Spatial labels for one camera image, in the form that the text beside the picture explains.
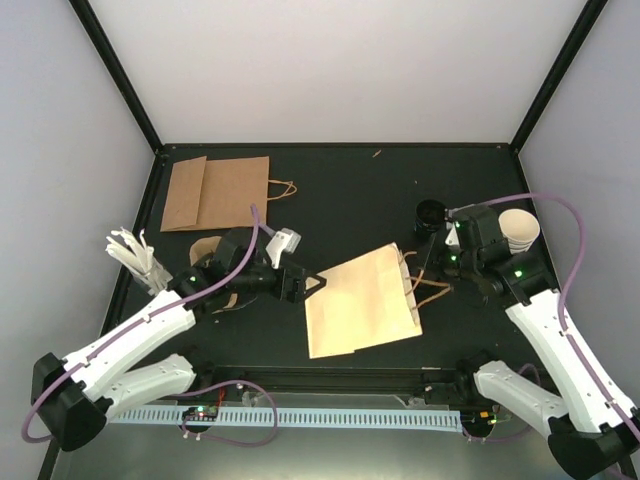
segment bundle of white utensils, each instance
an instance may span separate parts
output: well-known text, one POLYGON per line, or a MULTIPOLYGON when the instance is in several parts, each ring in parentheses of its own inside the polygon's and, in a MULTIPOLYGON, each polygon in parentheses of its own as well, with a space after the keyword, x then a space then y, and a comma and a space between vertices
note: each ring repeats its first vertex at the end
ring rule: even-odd
POLYGON ((107 237, 107 253, 118 260, 141 284, 149 289, 150 295, 157 295, 167 288, 167 284, 173 278, 171 274, 153 256, 153 247, 147 245, 144 240, 144 230, 140 232, 140 241, 124 228, 112 230, 111 235, 121 237, 125 245, 107 237))

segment black frame post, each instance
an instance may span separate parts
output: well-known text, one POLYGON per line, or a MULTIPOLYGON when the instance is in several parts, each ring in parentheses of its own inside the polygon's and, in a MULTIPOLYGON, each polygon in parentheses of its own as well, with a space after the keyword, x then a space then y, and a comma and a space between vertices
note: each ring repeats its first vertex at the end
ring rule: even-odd
POLYGON ((600 16, 602 9, 607 4, 608 0, 588 0, 578 20, 573 25, 567 40, 565 40, 560 53, 553 62, 551 70, 547 74, 547 78, 544 79, 542 87, 538 91, 536 98, 529 107, 529 111, 524 117, 524 120, 520 124, 516 135, 511 141, 511 149, 515 153, 519 153, 524 147, 525 142, 531 135, 531 132, 535 128, 538 120, 542 116, 544 109, 547 107, 549 100, 553 96, 554 92, 560 85, 562 78, 567 70, 571 66, 571 62, 577 55, 580 47, 584 43, 585 39, 589 35, 591 28, 596 23, 596 20, 600 16))
POLYGON ((136 119, 136 122, 138 122, 138 126, 140 130, 142 130, 147 142, 149 142, 151 150, 153 150, 154 153, 160 152, 163 143, 160 141, 160 137, 158 137, 155 128, 153 128, 153 124, 147 112, 144 110, 133 85, 129 81, 124 67, 120 63, 120 60, 118 60, 118 56, 111 46, 107 34, 102 29, 98 17, 93 11, 93 8, 91 8, 89 0, 69 0, 69 3, 75 10, 91 42, 93 42, 94 47, 96 47, 98 54, 100 54, 100 58, 102 58, 107 70, 111 74, 118 90, 120 90, 133 117, 136 119))

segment black cup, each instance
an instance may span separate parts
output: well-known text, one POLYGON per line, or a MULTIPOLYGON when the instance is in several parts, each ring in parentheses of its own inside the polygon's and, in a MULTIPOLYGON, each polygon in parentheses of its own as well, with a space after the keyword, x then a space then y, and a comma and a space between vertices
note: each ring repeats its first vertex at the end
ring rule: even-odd
POLYGON ((418 240, 425 242, 445 222, 447 208, 437 200, 423 200, 416 207, 416 223, 413 231, 418 240))

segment white wall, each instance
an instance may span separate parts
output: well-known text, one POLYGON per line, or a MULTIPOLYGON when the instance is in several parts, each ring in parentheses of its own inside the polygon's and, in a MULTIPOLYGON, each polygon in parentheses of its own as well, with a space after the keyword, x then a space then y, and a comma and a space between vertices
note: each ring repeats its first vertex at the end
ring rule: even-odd
MULTIPOLYGON (((609 2, 522 153, 533 190, 584 215, 587 256, 572 316, 605 368, 640 404, 640 2, 609 2)), ((562 207, 540 204, 564 278, 577 249, 562 207)))
POLYGON ((165 142, 509 142, 585 0, 92 0, 165 142))
POLYGON ((33 363, 98 335, 117 273, 104 237, 133 223, 152 154, 67 1, 0 5, 0 477, 32 479, 33 363))

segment stack of paper cups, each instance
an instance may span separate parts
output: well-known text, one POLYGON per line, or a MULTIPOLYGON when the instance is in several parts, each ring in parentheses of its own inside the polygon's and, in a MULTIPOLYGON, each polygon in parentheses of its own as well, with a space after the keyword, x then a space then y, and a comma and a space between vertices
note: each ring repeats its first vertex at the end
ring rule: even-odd
POLYGON ((526 252, 540 235, 538 219, 525 210, 512 208, 498 217, 502 234, 512 254, 526 252))

